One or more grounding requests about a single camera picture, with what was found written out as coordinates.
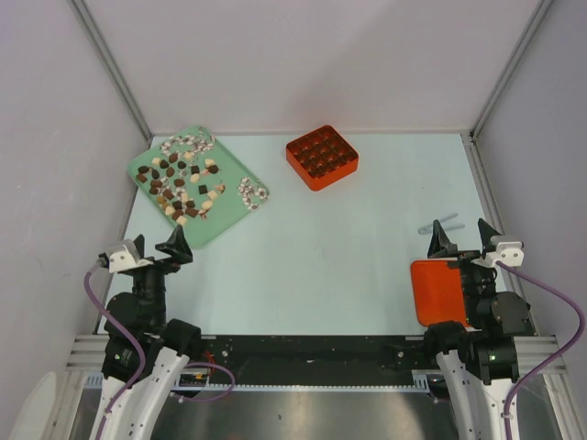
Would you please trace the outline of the grey plastic tweezers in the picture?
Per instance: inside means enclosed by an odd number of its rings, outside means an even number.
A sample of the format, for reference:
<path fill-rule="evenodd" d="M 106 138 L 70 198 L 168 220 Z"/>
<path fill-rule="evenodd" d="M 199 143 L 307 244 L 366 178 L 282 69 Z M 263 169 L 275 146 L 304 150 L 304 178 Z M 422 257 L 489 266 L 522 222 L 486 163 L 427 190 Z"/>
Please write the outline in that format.
<path fill-rule="evenodd" d="M 463 223 L 456 222 L 455 219 L 459 216 L 457 212 L 440 217 L 437 221 L 443 227 L 445 231 L 453 231 L 463 229 L 465 225 Z M 433 232 L 434 223 L 423 225 L 417 229 L 419 235 L 429 235 Z"/>

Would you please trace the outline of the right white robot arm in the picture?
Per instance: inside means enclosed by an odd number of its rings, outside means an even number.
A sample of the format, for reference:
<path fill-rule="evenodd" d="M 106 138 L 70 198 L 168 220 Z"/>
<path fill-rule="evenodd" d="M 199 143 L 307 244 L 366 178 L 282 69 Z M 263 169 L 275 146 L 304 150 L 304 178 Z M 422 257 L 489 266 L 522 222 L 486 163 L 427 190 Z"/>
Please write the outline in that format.
<path fill-rule="evenodd" d="M 478 222 L 482 249 L 461 250 L 436 220 L 427 252 L 443 275 L 434 276 L 426 295 L 440 308 L 427 324 L 423 356 L 440 368 L 461 439 L 517 439 L 516 399 L 508 395 L 520 379 L 515 338 L 527 336 L 529 304 L 496 287 L 497 267 L 515 269 L 524 261 L 522 241 Z"/>

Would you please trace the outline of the orange chocolate box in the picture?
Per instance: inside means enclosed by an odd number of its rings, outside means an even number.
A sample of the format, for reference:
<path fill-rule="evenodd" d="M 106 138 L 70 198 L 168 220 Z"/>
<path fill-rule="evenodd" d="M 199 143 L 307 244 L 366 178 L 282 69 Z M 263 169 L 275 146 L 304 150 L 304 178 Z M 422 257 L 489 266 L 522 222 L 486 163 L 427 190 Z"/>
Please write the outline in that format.
<path fill-rule="evenodd" d="M 359 167 L 359 154 L 335 128 L 325 125 L 290 141 L 288 163 L 306 186 L 318 192 Z"/>

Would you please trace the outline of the green floral tray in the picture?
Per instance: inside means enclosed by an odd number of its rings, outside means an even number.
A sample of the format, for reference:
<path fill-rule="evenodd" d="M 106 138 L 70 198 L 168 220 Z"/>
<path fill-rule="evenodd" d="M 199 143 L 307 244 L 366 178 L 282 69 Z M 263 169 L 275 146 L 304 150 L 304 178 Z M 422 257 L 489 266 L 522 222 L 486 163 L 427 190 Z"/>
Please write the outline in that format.
<path fill-rule="evenodd" d="M 265 183 L 203 126 L 190 126 L 130 161 L 127 172 L 187 243 L 202 248 L 268 202 Z"/>

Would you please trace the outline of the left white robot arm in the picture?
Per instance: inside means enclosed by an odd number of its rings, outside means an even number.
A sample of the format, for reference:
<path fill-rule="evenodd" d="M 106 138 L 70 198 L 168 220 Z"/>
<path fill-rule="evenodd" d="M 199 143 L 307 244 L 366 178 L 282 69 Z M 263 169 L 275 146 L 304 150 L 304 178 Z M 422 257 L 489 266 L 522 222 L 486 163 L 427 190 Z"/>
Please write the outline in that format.
<path fill-rule="evenodd" d="M 183 228 L 176 226 L 156 245 L 164 258 L 146 256 L 144 247 L 143 236 L 123 240 L 100 254 L 83 279 L 108 336 L 93 439 L 150 438 L 175 379 L 203 355 L 200 328 L 167 317 L 166 278 L 193 260 Z M 90 286 L 100 269 L 129 276 L 130 291 L 101 303 Z"/>

